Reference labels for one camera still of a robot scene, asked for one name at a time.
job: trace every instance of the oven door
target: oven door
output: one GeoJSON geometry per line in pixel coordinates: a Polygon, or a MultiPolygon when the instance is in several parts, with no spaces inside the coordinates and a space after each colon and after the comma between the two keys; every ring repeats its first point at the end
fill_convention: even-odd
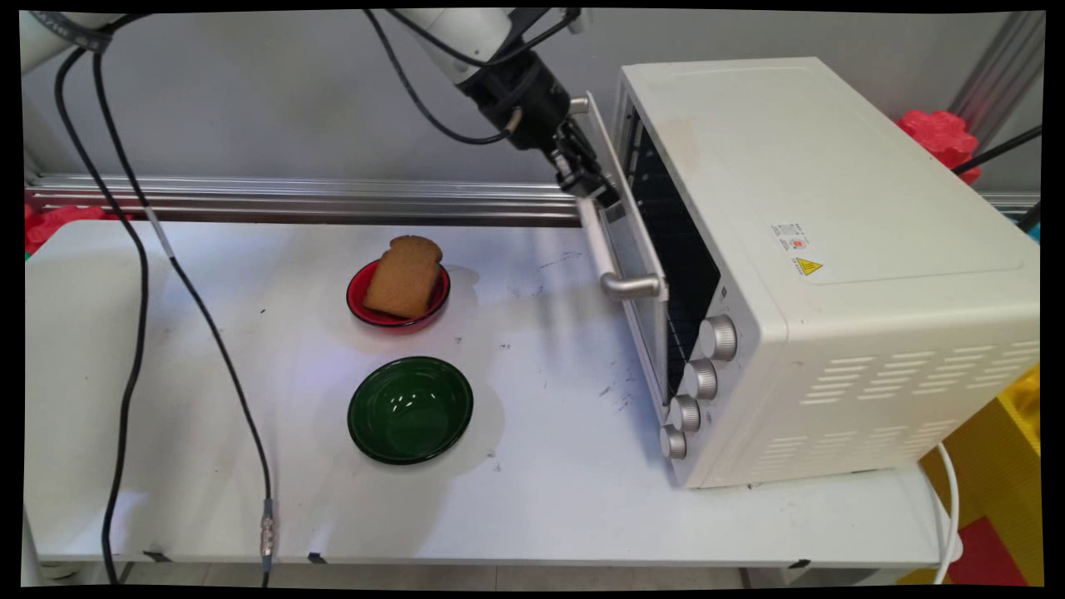
{"type": "Polygon", "coordinates": [[[659,416],[663,416],[671,398],[667,365],[669,288],[666,274],[633,199],[629,181],[615,153],[595,99],[589,93],[587,102],[575,100],[572,112],[599,156],[607,179],[621,196],[621,200],[607,210],[600,208],[594,199],[577,198],[580,224],[588,234],[604,293],[624,306],[640,353],[643,374],[655,405],[661,406],[659,416]]]}

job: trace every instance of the oven knob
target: oven knob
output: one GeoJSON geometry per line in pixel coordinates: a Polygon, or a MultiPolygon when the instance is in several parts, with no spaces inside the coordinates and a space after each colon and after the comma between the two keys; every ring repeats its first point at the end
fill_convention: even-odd
{"type": "Polygon", "coordinates": [[[718,372],[710,360],[691,360],[684,365],[681,393],[697,400],[712,400],[718,394],[718,372]]]}
{"type": "Polygon", "coordinates": [[[688,443],[684,440],[684,433],[674,428],[672,424],[658,430],[658,444],[662,448],[662,455],[670,459],[684,459],[688,455],[688,443]]]}
{"type": "Polygon", "coordinates": [[[710,317],[699,325],[699,346],[703,354],[716,360],[736,357],[736,327],[732,319],[721,314],[710,317]]]}
{"type": "Polygon", "coordinates": [[[669,403],[669,423],[677,431],[699,431],[699,402],[688,395],[677,395],[669,403]]]}

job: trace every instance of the bowl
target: bowl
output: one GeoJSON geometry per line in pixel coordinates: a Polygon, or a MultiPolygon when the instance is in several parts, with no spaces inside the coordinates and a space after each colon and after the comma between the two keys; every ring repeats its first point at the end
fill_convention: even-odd
{"type": "Polygon", "coordinates": [[[381,328],[403,329],[405,333],[417,330],[429,324],[440,312],[440,309],[444,307],[447,296],[450,295],[452,278],[448,276],[447,271],[443,266],[440,266],[440,275],[437,276],[437,285],[433,286],[432,293],[429,295],[429,307],[426,312],[416,319],[408,319],[371,310],[362,305],[362,301],[366,297],[366,290],[370,289],[370,281],[373,280],[379,262],[380,260],[374,260],[360,269],[351,277],[351,282],[347,285],[347,308],[351,310],[355,318],[368,325],[381,328]]]}
{"type": "Polygon", "coordinates": [[[377,462],[419,464],[455,444],[472,416],[465,376],[443,360],[414,356],[382,366],[359,385],[347,408],[347,431],[377,462]]]}

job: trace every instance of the oven label sticker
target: oven label sticker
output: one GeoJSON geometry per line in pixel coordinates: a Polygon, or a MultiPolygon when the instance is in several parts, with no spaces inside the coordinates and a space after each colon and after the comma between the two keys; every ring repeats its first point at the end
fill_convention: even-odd
{"type": "Polygon", "coordinates": [[[807,277],[817,272],[818,269],[824,265],[824,264],[818,264],[813,260],[804,260],[802,258],[796,258],[794,261],[796,265],[799,266],[799,270],[802,271],[803,276],[807,277]]]}
{"type": "Polygon", "coordinates": [[[809,239],[799,223],[777,223],[773,225],[773,234],[785,252],[802,252],[809,248],[809,239]]]}
{"type": "Polygon", "coordinates": [[[773,236],[781,249],[788,256],[796,272],[803,278],[817,273],[814,279],[823,278],[824,263],[817,256],[817,248],[810,244],[809,236],[799,223],[787,222],[772,225],[773,236]]]}

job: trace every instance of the white toaster oven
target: white toaster oven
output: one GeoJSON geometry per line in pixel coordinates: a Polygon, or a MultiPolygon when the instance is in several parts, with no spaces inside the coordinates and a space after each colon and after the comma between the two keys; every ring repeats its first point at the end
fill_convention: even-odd
{"type": "Polygon", "coordinates": [[[578,199],[681,484],[911,463],[1039,358],[1039,249],[816,59],[622,69],[578,199]]]}

